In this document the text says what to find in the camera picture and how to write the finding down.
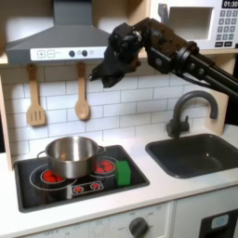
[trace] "faucet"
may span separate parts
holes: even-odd
[[[180,132],[190,130],[189,116],[186,116],[186,119],[184,122],[180,122],[180,113],[184,103],[188,101],[189,99],[193,99],[193,98],[207,99],[211,105],[210,118],[211,119],[218,118],[218,104],[215,98],[211,94],[204,91],[200,91],[200,90],[186,93],[177,101],[175,105],[173,119],[171,119],[169,123],[166,125],[167,135],[170,138],[177,139],[179,138]]]

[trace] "microwave keypad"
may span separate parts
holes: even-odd
[[[217,41],[230,41],[226,42],[224,46],[232,46],[234,39],[234,32],[236,30],[236,23],[238,17],[238,10],[221,10],[219,13],[218,21],[218,34]],[[221,47],[223,44],[217,44],[216,47]]]

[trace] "microwave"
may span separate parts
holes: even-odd
[[[150,18],[201,49],[238,47],[238,0],[151,0]]]

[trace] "wooden utensil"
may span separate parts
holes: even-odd
[[[77,71],[79,98],[75,105],[75,113],[80,120],[87,120],[90,115],[90,110],[86,102],[86,65],[82,62],[77,63]]]
[[[31,126],[43,125],[46,122],[46,115],[43,108],[39,105],[38,90],[37,90],[37,67],[34,64],[27,66],[27,71],[30,78],[31,100],[32,105],[27,111],[27,120]]]

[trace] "white cabinet door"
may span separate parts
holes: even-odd
[[[203,218],[238,208],[238,187],[177,201],[171,238],[198,238]]]

